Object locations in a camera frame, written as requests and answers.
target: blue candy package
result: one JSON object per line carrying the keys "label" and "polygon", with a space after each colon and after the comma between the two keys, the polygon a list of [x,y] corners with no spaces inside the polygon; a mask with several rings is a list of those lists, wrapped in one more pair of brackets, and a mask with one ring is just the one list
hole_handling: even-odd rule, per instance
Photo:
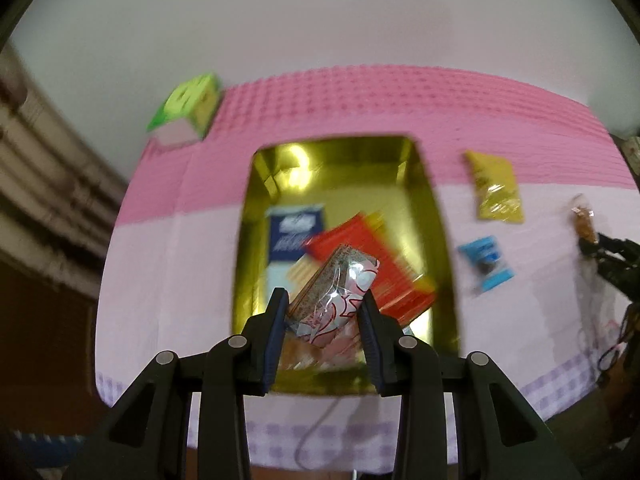
{"label": "blue candy package", "polygon": [[513,271],[500,255],[495,238],[487,236],[470,244],[460,245],[458,250],[469,259],[482,275],[481,290],[486,292],[514,277]]}

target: yellow packet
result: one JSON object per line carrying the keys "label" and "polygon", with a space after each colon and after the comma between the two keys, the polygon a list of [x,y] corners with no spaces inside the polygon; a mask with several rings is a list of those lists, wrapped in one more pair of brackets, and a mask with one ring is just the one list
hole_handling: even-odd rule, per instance
{"label": "yellow packet", "polygon": [[478,218],[523,223],[524,212],[511,163],[501,156],[465,152],[476,180]]}

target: pink fabric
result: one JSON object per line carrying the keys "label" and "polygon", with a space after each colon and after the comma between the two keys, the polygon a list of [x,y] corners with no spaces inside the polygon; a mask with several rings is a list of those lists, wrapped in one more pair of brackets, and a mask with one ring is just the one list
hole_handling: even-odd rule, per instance
{"label": "pink fabric", "polygon": [[472,149],[506,156],[523,184],[635,187],[604,127],[577,102],[474,72],[354,66],[229,89],[204,142],[148,145],[117,223],[241,203],[261,146],[389,133],[418,142],[435,185],[468,182],[461,152]]}

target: gold tray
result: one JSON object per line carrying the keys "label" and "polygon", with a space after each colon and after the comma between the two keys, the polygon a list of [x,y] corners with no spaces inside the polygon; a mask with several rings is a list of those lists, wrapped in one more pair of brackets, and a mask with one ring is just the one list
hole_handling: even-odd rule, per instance
{"label": "gold tray", "polygon": [[[238,240],[233,332],[266,308],[273,205],[324,205],[332,229],[359,211],[381,212],[386,236],[418,274],[436,283],[437,300],[411,323],[420,339],[458,354],[449,253],[436,201],[414,142],[403,136],[359,136],[280,144],[255,153]],[[349,395],[374,391],[364,364],[347,370],[279,370],[274,391]]]}

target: silver screw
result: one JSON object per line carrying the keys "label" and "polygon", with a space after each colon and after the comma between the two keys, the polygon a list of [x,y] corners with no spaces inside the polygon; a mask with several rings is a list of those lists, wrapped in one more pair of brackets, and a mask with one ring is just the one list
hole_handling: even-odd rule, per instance
{"label": "silver screw", "polygon": [[159,365],[167,365],[174,360],[174,353],[164,350],[156,356],[156,363]]}
{"label": "silver screw", "polygon": [[242,348],[246,345],[246,338],[243,335],[231,336],[228,343],[231,348]]}
{"label": "silver screw", "polygon": [[410,335],[403,335],[400,339],[398,339],[398,343],[402,348],[415,348],[418,342],[415,340],[415,337],[411,337]]}
{"label": "silver screw", "polygon": [[489,356],[482,352],[473,352],[471,354],[471,361],[478,366],[484,366],[489,362]]}

